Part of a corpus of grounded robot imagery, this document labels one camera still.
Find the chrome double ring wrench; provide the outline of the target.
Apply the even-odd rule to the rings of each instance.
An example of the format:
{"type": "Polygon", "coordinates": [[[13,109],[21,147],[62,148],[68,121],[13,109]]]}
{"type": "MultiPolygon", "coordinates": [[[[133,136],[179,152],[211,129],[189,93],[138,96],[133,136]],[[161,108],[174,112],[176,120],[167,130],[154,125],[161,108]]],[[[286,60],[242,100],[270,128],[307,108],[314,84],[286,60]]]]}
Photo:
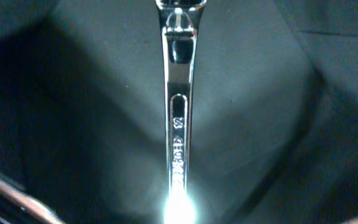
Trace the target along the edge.
{"type": "Polygon", "coordinates": [[[164,223],[192,224],[196,209],[187,193],[193,77],[201,17],[207,0],[156,0],[163,53],[168,194],[164,223]]]}

